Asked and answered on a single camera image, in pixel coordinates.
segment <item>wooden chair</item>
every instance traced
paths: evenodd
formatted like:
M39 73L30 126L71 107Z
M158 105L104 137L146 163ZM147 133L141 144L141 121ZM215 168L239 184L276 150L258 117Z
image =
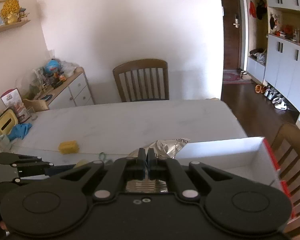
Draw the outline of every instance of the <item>wooden chair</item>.
M122 102L169 100L168 64L160 59L130 61L113 69Z
M285 233L300 240L300 129L291 123L284 123L271 146L281 167L280 179L285 180L291 194L294 218Z

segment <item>doormat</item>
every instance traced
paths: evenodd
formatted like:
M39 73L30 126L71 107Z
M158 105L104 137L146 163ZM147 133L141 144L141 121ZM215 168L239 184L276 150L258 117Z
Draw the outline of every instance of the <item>doormat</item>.
M244 80L240 78L241 69L224 69L223 84L251 84L252 80Z

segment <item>marble tabletop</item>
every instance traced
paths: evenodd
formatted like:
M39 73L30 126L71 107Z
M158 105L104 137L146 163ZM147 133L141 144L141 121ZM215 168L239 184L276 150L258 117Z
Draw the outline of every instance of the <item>marble tabletop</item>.
M81 157L58 153L63 141L76 140L82 156L100 152L120 156L160 139L202 142L245 137L236 117L220 100L129 102L39 112L13 150L35 156L50 152L63 164Z

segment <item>white box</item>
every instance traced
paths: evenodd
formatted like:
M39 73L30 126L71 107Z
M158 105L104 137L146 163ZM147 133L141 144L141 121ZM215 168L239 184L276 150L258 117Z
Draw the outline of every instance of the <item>white box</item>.
M263 137L188 143L176 159L182 165L199 161L232 174L271 185L289 196L279 179L279 165Z

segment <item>wooden floor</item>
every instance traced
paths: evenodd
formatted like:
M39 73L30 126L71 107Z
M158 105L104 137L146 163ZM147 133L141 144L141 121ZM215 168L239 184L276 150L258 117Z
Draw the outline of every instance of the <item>wooden floor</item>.
M272 143L281 124L296 123L299 113L274 108L265 96L255 93L255 85L224 84L221 100L229 106L249 137L263 136Z

